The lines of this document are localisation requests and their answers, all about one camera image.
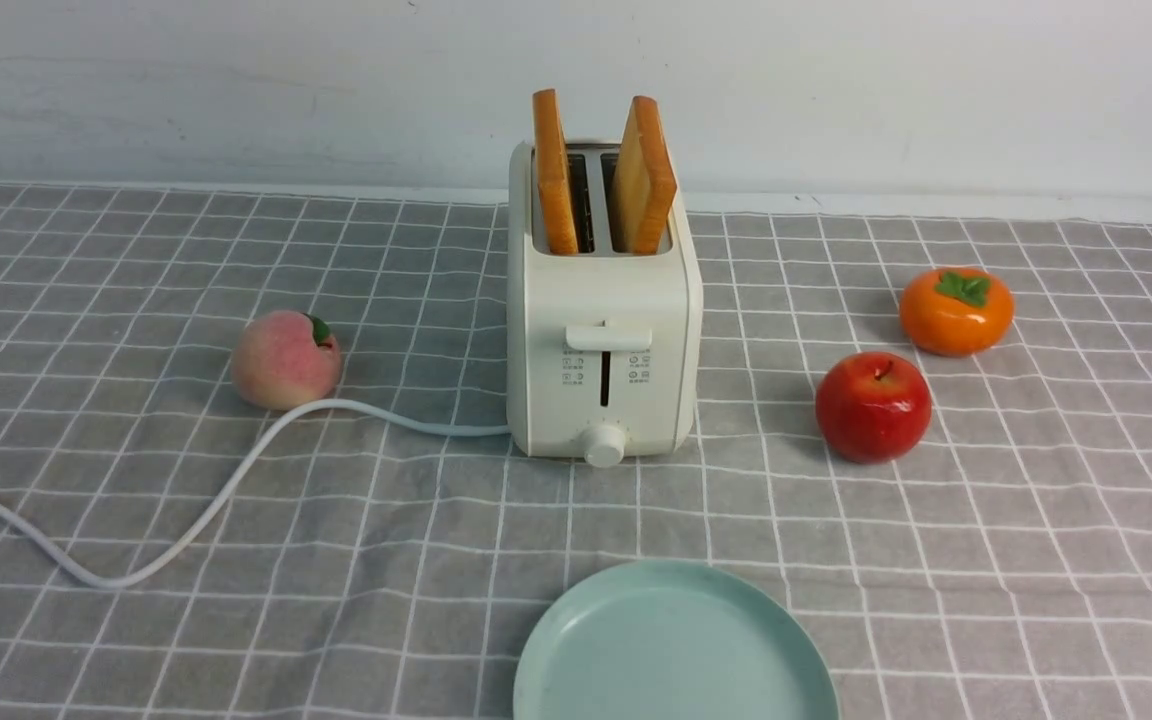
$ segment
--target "persimmon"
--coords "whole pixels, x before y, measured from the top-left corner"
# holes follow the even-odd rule
[[[963,357],[1002,340],[1015,310],[1011,291],[986,270],[937,268],[905,287],[900,324],[922,350]]]

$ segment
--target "toast slice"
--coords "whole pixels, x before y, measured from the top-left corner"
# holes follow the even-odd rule
[[[576,255],[576,218],[573,214],[571,170],[567,164],[567,138],[558,114],[553,88],[531,96],[531,119],[536,135],[536,187],[540,191],[540,214],[553,255]]]
[[[657,101],[636,96],[612,179],[611,220],[616,250],[654,255],[677,191]]]

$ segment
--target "power cord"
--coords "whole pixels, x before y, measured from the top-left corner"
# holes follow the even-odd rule
[[[189,546],[189,543],[194,541],[198,533],[207,526],[207,523],[215,517],[217,511],[220,511],[220,507],[223,506],[225,501],[229,500],[229,497],[234,495],[234,490],[238,486],[238,483],[243,479],[243,475],[247,475],[247,470],[251,469],[255,464],[257,457],[260,456],[262,452],[265,450],[270,442],[273,442],[275,435],[282,432],[287,425],[291,424],[302,415],[313,414],[314,410],[353,410],[356,414],[372,415],[381,420],[388,420],[389,423],[401,425],[404,429],[417,430],[417,432],[445,435],[445,437],[493,437],[493,435],[506,435],[509,434],[509,429],[507,425],[497,425],[497,427],[465,427],[465,425],[442,425],[434,423],[420,423],[420,420],[412,420],[411,418],[403,418],[402,415],[391,414],[389,410],[380,409],[380,407],[367,406],[366,402],[357,402],[355,400],[338,400],[336,397],[328,397],[328,400],[316,400],[314,402],[306,402],[304,406],[296,407],[296,409],[287,411],[283,416],[280,416],[273,425],[270,425],[268,430],[265,430],[265,434],[262,434],[259,441],[252,446],[251,450],[247,453],[243,457],[238,469],[234,470],[234,475],[230,475],[229,480],[225,483],[225,487],[220,488],[219,493],[215,493],[215,500],[212,500],[207,505],[207,509],[202,511],[202,515],[195,521],[195,523],[185,530],[183,536],[173,544],[172,547],[166,548],[161,555],[157,556],[150,562],[150,564],[143,566],[137,571],[129,575],[123,575],[122,578],[105,578],[101,575],[97,575],[91,570],[83,568],[82,564],[74,561],[73,558],[65,554],[65,551],[60,550],[58,544],[51,541],[40,529],[36,528],[28,520],[22,518],[22,516],[6,509],[6,507],[0,505],[0,520],[6,521],[9,525],[20,530],[29,539],[32,539],[41,551],[46,552],[52,560],[60,564],[67,573],[73,575],[78,582],[90,585],[91,588],[100,589],[120,589],[130,588],[134,584],[141,583],[142,579],[150,577],[150,575],[165,568],[168,562],[172,562],[174,556],[180,555],[180,551],[183,551]]]

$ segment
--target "light green plate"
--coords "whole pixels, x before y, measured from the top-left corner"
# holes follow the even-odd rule
[[[836,720],[803,628],[755,585],[691,562],[577,583],[526,638],[515,720]]]

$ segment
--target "white toaster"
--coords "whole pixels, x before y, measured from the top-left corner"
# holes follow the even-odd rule
[[[509,162],[506,414],[536,457],[676,450],[692,425],[704,293],[675,195],[655,255],[612,245],[616,142],[568,141],[577,255],[553,255],[535,182],[535,146]]]

